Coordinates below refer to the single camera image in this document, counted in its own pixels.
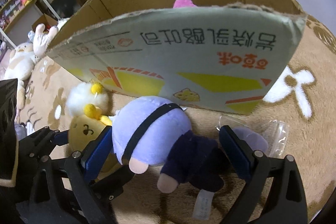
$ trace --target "beige fluffy blanket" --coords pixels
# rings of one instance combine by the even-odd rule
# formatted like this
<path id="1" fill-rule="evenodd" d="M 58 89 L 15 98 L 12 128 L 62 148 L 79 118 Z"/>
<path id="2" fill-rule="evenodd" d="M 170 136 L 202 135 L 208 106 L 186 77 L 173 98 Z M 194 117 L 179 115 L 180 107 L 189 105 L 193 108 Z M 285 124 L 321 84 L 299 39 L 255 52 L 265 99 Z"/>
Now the beige fluffy blanket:
<path id="1" fill-rule="evenodd" d="M 253 113 L 243 117 L 250 122 L 282 120 L 290 125 L 285 155 L 294 155 L 302 176 L 308 213 L 320 210 L 335 187 L 336 179 L 336 45 L 335 37 L 309 17 L 303 39 L 271 91 Z M 27 87 L 26 106 L 21 122 L 35 130 L 50 126 L 66 130 L 71 117 L 65 108 L 70 89 L 80 81 L 50 58 L 35 67 Z M 111 114 L 127 104 L 131 97 L 113 94 Z M 193 130 L 216 138 L 219 112 L 188 108 Z M 52 156 L 63 157 L 64 149 Z M 170 195 L 156 188 L 159 168 L 137 175 L 124 193 L 112 201 L 120 224 L 192 224 L 205 223 L 191 218 L 198 191 L 182 185 Z M 236 175 L 224 177 L 225 186 L 215 194 L 208 224 L 217 224 L 229 211 L 244 183 Z M 270 182 L 254 212 L 257 217 L 265 203 Z"/>

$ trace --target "metal screw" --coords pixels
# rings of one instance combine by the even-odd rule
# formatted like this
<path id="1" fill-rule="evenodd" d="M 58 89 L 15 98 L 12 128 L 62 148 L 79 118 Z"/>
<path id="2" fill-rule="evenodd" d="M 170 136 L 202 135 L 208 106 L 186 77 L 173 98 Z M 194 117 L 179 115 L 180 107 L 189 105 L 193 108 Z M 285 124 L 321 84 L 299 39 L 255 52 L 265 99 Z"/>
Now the metal screw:
<path id="1" fill-rule="evenodd" d="M 47 155 L 44 155 L 42 158 L 41 158 L 41 162 L 46 162 L 49 160 L 49 156 Z"/>
<path id="2" fill-rule="evenodd" d="M 294 161 L 294 157 L 292 155 L 287 155 L 286 158 L 288 161 Z"/>
<path id="3" fill-rule="evenodd" d="M 264 155 L 264 153 L 262 151 L 260 151 L 260 150 L 256 150 L 254 152 L 254 155 L 256 155 L 256 157 L 258 157 L 258 158 L 261 158 Z"/>
<path id="4" fill-rule="evenodd" d="M 71 155 L 74 159 L 76 159 L 76 158 L 80 157 L 81 153 L 79 151 L 75 151 Z"/>

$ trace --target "black headband strap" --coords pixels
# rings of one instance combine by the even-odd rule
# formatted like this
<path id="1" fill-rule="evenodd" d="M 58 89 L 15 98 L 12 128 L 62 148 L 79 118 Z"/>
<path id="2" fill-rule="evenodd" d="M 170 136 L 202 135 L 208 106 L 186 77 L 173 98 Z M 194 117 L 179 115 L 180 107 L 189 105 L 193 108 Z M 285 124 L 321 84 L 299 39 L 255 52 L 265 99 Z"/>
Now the black headband strap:
<path id="1" fill-rule="evenodd" d="M 128 141 L 124 154 L 122 156 L 123 160 L 129 161 L 131 159 L 131 156 L 133 154 L 133 151 L 135 147 L 138 145 L 138 142 L 142 138 L 142 136 L 146 133 L 147 129 L 150 127 L 152 123 L 154 123 L 158 118 L 163 116 L 164 114 L 168 113 L 169 111 L 181 107 L 177 104 L 170 103 L 170 104 L 164 104 L 160 107 L 158 107 L 156 110 L 154 110 L 136 129 L 136 131 L 133 133 L 132 137 Z"/>

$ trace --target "fabric tag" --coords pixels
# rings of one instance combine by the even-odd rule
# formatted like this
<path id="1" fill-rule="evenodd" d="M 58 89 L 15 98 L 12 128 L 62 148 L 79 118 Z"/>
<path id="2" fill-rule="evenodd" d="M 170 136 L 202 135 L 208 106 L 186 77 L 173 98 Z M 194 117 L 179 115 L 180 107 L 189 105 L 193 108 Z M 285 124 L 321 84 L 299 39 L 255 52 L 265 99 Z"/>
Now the fabric tag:
<path id="1" fill-rule="evenodd" d="M 211 203 L 214 194 L 215 193 L 213 192 L 200 190 L 195 202 L 193 218 L 197 218 L 200 220 L 209 219 L 211 212 Z"/>

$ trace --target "small cardboard box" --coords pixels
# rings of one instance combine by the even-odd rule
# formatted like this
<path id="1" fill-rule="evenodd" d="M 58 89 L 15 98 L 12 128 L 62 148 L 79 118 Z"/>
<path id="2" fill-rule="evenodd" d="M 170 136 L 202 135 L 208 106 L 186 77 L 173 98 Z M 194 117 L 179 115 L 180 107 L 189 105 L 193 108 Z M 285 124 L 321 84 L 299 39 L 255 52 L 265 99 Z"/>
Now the small cardboard box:
<path id="1" fill-rule="evenodd" d="M 57 20 L 54 20 L 52 17 L 46 15 L 46 14 L 43 14 L 40 16 L 40 18 L 38 20 L 36 20 L 33 25 L 31 25 L 31 29 L 35 32 L 35 29 L 37 27 L 37 25 L 43 23 L 46 27 L 47 25 L 50 25 L 51 27 L 52 26 L 57 26 L 58 22 Z"/>
<path id="2" fill-rule="evenodd" d="M 80 80 L 121 94 L 250 113 L 301 40 L 300 5 L 193 0 L 198 8 L 172 9 L 174 1 L 89 0 L 48 55 Z"/>

